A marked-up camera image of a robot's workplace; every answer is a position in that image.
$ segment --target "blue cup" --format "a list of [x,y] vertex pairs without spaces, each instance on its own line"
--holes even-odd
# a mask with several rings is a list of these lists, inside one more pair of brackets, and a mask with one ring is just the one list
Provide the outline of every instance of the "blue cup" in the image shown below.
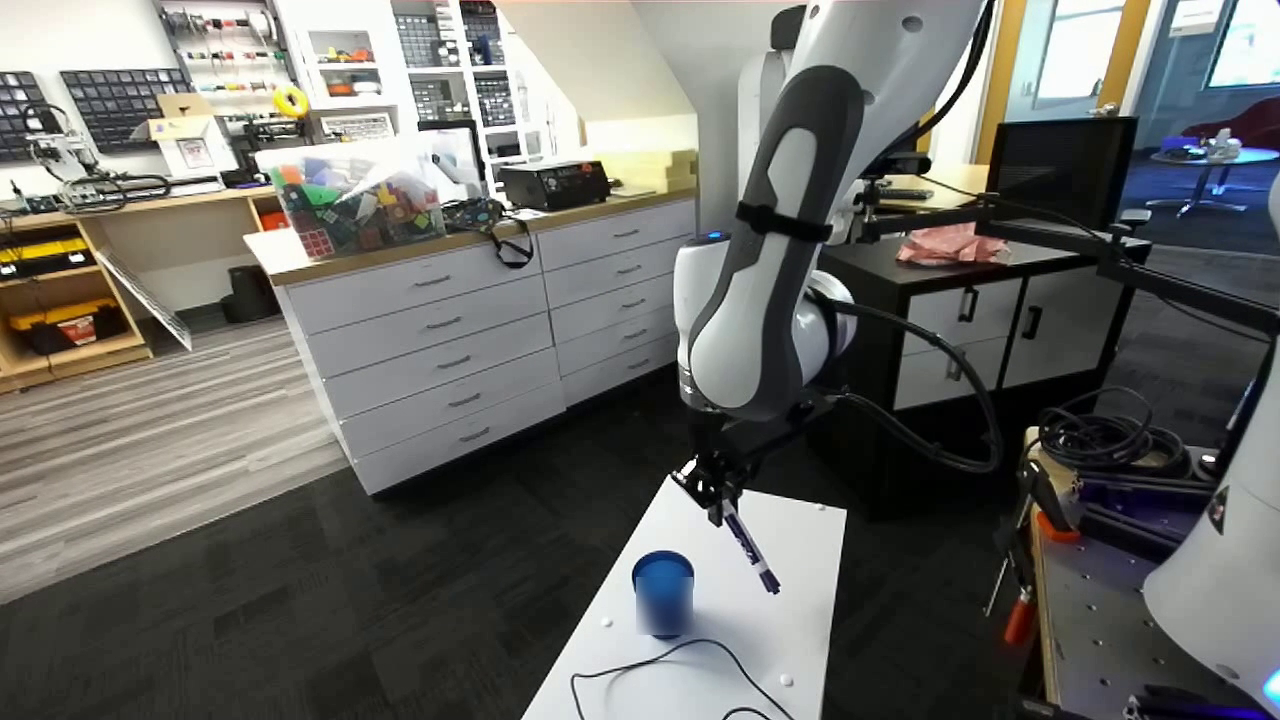
[[648,638],[675,641],[686,631],[691,565],[680,551],[648,551],[632,567]]

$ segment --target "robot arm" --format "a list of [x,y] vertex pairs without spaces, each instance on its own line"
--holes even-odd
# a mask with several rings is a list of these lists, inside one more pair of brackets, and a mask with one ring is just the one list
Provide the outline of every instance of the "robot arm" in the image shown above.
[[946,84],[983,0],[817,0],[760,135],[739,237],[675,261],[691,410],[774,421],[839,353],[803,293],[831,207]]

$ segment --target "white table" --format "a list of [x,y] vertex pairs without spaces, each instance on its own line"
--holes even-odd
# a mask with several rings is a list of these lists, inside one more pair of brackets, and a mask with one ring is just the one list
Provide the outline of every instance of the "white table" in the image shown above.
[[[729,530],[713,530],[682,489],[662,479],[523,720],[575,720],[570,672],[600,672],[670,649],[643,631],[632,591],[632,565],[651,547],[675,547],[696,567],[691,623],[680,641],[729,643],[796,720],[817,720],[822,711],[848,513],[743,492],[739,518],[781,576],[781,598],[762,591]],[[581,680],[575,688],[588,720],[721,720],[737,703],[781,718],[721,649],[686,649],[662,665]]]

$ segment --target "light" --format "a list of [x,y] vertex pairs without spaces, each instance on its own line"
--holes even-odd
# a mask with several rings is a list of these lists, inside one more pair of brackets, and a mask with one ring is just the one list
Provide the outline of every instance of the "light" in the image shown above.
[[1267,678],[1263,695],[1280,709],[1280,672]]

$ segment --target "wooden floor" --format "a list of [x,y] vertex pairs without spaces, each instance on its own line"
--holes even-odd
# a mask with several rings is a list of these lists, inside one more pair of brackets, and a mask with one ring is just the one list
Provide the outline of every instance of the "wooden floor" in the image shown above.
[[0,395],[0,605],[337,470],[279,320]]

